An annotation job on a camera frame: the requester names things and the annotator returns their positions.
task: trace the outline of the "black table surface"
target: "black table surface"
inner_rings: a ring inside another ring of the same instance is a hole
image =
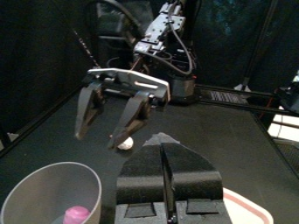
[[[108,137],[127,100],[108,99],[104,114],[79,141],[74,137],[78,99],[78,96],[71,98],[0,159],[0,205],[15,185],[39,168],[58,162],[79,162],[100,177],[100,223],[114,223],[116,182],[123,163],[152,134],[163,132],[211,161],[222,175],[223,186],[260,205],[272,214],[275,223],[298,223],[299,180],[248,112],[200,104],[168,105],[164,112],[152,111],[147,126],[134,134],[134,149],[110,150]]]

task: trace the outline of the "metal bracket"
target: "metal bracket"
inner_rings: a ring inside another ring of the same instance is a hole
[[[104,96],[102,85],[91,83],[80,90],[79,94],[79,113],[76,118],[75,137],[80,140],[90,129],[90,125],[104,111]]]
[[[164,107],[171,99],[168,82],[143,73],[118,68],[88,70],[83,80],[88,85],[80,90],[75,136],[82,139],[98,115],[103,113],[104,93],[130,96],[108,147],[122,144],[146,125],[151,103]]]
[[[118,147],[146,126],[151,110],[148,100],[150,94],[146,92],[138,92],[135,97],[130,98],[108,143],[108,148]]]

